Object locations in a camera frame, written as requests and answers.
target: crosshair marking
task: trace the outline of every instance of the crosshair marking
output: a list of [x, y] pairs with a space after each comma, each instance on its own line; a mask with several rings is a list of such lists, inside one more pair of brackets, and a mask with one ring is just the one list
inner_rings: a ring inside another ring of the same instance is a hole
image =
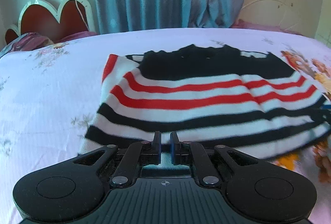
[[165, 181], [162, 181], [161, 184], [162, 184], [163, 186], [167, 186], [167, 185], [169, 185], [169, 184], [171, 184], [171, 183], [170, 183], [169, 181], [166, 181], [166, 180], [165, 180]]

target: circular pad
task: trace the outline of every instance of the circular pad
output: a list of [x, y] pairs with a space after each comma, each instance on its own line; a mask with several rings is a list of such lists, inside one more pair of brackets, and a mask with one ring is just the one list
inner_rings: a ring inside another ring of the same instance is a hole
[[122, 185], [128, 182], [128, 178], [125, 176], [115, 176], [113, 177], [112, 182], [117, 185]]
[[50, 177], [42, 180], [37, 185], [37, 192], [49, 199], [58, 199], [70, 195], [76, 188], [76, 184], [66, 177]]
[[264, 198], [283, 200], [293, 193], [293, 186], [284, 179], [269, 177], [257, 181], [255, 184], [255, 190]]
[[300, 174], [262, 163], [241, 166], [226, 186], [233, 208], [258, 222], [294, 222], [315, 205], [314, 185]]

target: bed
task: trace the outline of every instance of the bed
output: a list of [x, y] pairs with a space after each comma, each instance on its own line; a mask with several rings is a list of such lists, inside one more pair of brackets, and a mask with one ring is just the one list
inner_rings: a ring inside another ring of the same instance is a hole
[[[61, 16], [54, 14], [61, 21]], [[22, 34], [22, 23], [12, 30]], [[33, 51], [8, 53], [0, 59], [0, 170], [4, 175], [0, 177], [0, 222], [17, 224], [21, 220], [12, 199], [12, 189], [21, 177], [77, 156], [100, 104], [102, 73], [109, 54], [171, 52], [190, 44], [199, 47], [227, 44], [245, 51], [271, 52], [330, 96], [331, 50], [317, 40], [281, 32], [146, 30], [98, 35]], [[328, 150], [327, 141], [322, 141], [272, 160], [315, 184], [318, 199], [309, 218], [314, 224], [331, 223], [331, 175], [321, 165], [321, 158], [327, 157]]]

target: pink pillow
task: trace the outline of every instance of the pink pillow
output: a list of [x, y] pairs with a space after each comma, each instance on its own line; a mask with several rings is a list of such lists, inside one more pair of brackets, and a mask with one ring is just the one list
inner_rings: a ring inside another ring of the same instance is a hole
[[267, 26], [267, 25], [259, 25], [244, 21], [239, 19], [230, 28], [239, 28], [239, 29], [253, 29], [253, 30], [264, 30], [264, 31], [272, 31], [272, 32], [283, 32], [293, 35], [301, 35], [298, 32], [290, 31], [290, 30], [283, 30], [279, 26]]
[[75, 33], [75, 34], [66, 36], [60, 40], [54, 41], [54, 43], [63, 43], [63, 42], [67, 42], [70, 40], [79, 39], [79, 38], [88, 37], [88, 36], [95, 36], [95, 35], [98, 35], [98, 34], [96, 32], [84, 31], [84, 32], [79, 32], [79, 33]]
[[16, 40], [11, 42], [13, 51], [32, 51], [39, 48], [46, 47], [53, 44], [53, 42], [47, 37], [39, 35], [38, 33], [31, 32], [20, 36]]

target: metal screw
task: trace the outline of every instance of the metal screw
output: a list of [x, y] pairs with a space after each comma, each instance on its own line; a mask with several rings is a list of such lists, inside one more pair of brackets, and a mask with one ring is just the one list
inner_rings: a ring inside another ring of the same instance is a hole
[[219, 179], [218, 179], [216, 176], [212, 176], [212, 175], [205, 176], [205, 177], [203, 178], [203, 182], [205, 182], [205, 183], [208, 184], [208, 185], [214, 185], [214, 184], [216, 184], [218, 181], [219, 181]]
[[128, 182], [128, 178], [125, 176], [121, 176], [121, 175], [115, 176], [115, 177], [113, 177], [112, 182], [117, 185], [122, 185], [122, 184], [125, 184], [126, 182]]

